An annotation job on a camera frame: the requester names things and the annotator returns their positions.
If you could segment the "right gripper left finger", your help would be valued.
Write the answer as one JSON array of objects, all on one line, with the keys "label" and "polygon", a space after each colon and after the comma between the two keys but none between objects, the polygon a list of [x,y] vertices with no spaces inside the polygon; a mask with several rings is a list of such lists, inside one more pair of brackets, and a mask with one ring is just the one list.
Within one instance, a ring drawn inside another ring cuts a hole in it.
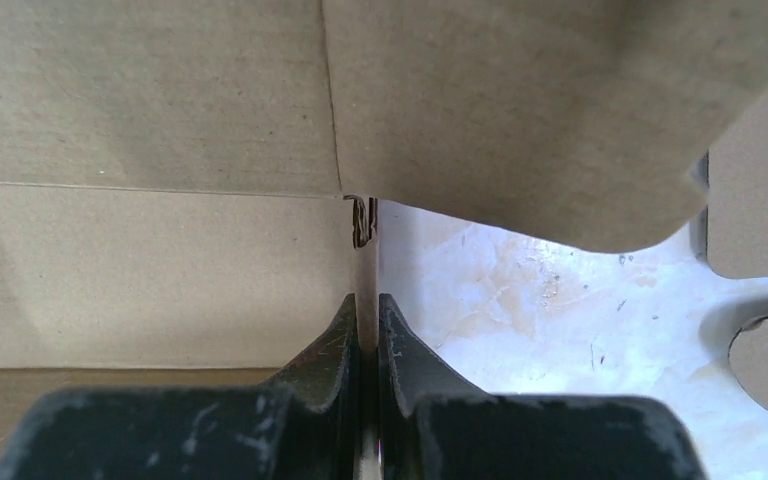
[{"label": "right gripper left finger", "polygon": [[0,479],[353,479],[356,301],[254,385],[61,389],[23,416]]}]

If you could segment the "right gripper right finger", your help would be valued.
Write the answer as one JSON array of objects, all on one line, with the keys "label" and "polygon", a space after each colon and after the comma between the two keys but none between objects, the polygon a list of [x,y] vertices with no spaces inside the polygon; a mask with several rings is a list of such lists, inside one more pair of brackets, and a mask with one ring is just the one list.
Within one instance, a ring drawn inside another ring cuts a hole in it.
[{"label": "right gripper right finger", "polygon": [[486,392],[379,298],[382,474],[387,479],[702,479],[683,423],[641,396]]}]

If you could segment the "brown cardboard box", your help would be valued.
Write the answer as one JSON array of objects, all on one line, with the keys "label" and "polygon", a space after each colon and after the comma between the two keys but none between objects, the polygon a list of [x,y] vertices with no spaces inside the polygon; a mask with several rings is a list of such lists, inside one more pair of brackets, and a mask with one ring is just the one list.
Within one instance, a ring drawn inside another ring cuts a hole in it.
[{"label": "brown cardboard box", "polygon": [[768,1],[0,1],[0,457],[61,389],[261,383],[353,295],[385,478],[388,294],[486,392],[651,398],[768,479],[700,333],[768,279],[656,255],[767,88]]}]

